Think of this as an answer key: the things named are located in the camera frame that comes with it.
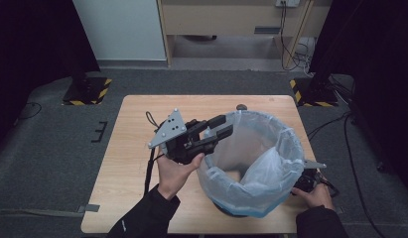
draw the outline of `trash can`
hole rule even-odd
[[[294,130],[272,115],[233,111],[224,125],[231,124],[232,135],[219,141],[198,169],[201,187],[224,213],[264,217],[289,196],[300,177],[303,148]],[[204,137],[220,129],[207,129]]]

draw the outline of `human hand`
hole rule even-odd
[[[157,190],[160,194],[171,200],[185,185],[189,175],[200,166],[203,158],[204,153],[200,153],[187,165],[178,164],[166,156],[159,158],[157,164],[160,184]]]
[[[328,187],[319,183],[311,192],[305,192],[301,189],[293,187],[291,191],[303,197],[310,208],[323,205],[325,208],[334,210],[333,200]]]

